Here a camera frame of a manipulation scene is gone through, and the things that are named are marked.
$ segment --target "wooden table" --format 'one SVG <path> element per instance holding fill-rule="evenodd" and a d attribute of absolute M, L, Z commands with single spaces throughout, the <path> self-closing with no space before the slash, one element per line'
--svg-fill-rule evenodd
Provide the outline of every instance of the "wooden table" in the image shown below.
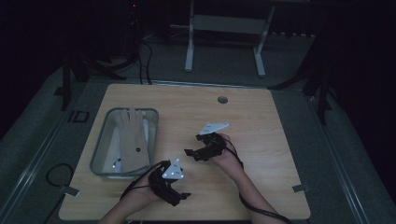
<path fill-rule="evenodd" d="M 228 98 L 227 104 L 218 102 Z M 243 220 L 248 219 L 233 182 L 210 161 L 187 157 L 184 148 L 204 146 L 195 135 L 207 122 L 229 122 L 218 133 L 231 136 L 247 174 L 273 207 L 289 219 L 307 219 L 310 210 L 303 191 L 294 192 L 300 178 L 271 92 L 261 89 L 111 84 L 82 151 L 71 187 L 77 198 L 66 196 L 60 218 L 100 219 L 120 198 L 131 180 L 94 175 L 90 160 L 106 112 L 113 107 L 152 107 L 160 121 L 154 162 L 180 159 L 184 178 L 172 186 L 191 196 L 173 207 L 151 204 L 131 220 Z"/>

